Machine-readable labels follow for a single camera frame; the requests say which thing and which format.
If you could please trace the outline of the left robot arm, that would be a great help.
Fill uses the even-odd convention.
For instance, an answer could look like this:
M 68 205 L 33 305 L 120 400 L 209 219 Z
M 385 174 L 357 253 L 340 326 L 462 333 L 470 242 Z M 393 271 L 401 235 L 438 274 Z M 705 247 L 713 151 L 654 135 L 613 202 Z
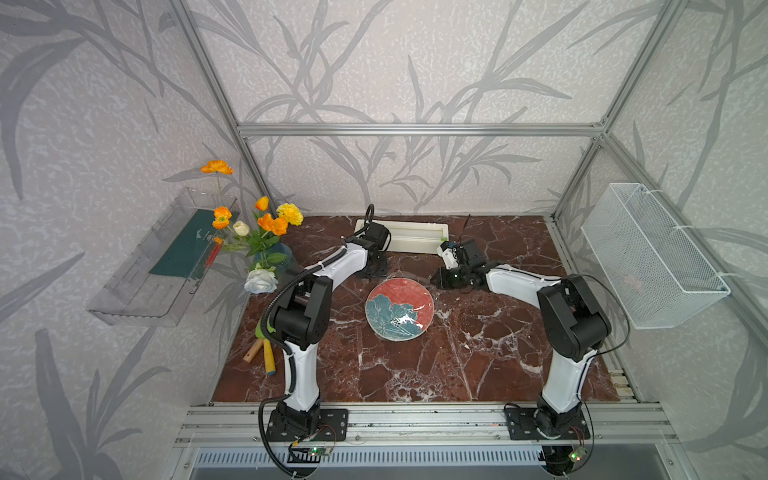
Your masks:
M 317 348 L 330 322 L 333 291 L 349 277 L 384 263 L 390 237 L 382 224 L 367 222 L 334 253 L 308 267 L 287 270 L 279 281 L 261 326 L 284 354 L 286 390 L 278 400 L 282 410 L 307 416 L 319 408 Z

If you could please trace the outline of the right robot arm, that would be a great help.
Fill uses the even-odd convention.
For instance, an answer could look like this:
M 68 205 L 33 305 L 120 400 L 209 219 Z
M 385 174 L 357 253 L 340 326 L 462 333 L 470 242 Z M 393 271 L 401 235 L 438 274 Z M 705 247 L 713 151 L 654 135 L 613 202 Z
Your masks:
M 485 257 L 473 240 L 444 241 L 436 248 L 444 265 L 432 277 L 440 289 L 487 290 L 540 310 L 553 350 L 539 408 L 565 415 L 581 403 L 586 372 L 612 327 L 582 275 L 544 276 Z

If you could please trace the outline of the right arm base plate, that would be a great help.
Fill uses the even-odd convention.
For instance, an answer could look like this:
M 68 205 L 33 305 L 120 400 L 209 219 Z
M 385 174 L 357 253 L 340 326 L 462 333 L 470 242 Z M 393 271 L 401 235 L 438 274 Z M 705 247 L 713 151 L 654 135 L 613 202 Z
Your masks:
M 591 438 L 580 407 L 557 413 L 549 407 L 522 407 L 507 403 L 503 408 L 511 440 L 559 440 L 584 442 Z

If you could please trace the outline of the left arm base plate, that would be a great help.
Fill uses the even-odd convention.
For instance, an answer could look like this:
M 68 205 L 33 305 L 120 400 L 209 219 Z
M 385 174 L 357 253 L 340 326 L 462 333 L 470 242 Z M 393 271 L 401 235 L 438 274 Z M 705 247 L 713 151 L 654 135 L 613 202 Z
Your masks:
M 278 442 L 344 441 L 348 425 L 347 409 L 278 409 L 270 414 L 266 437 Z

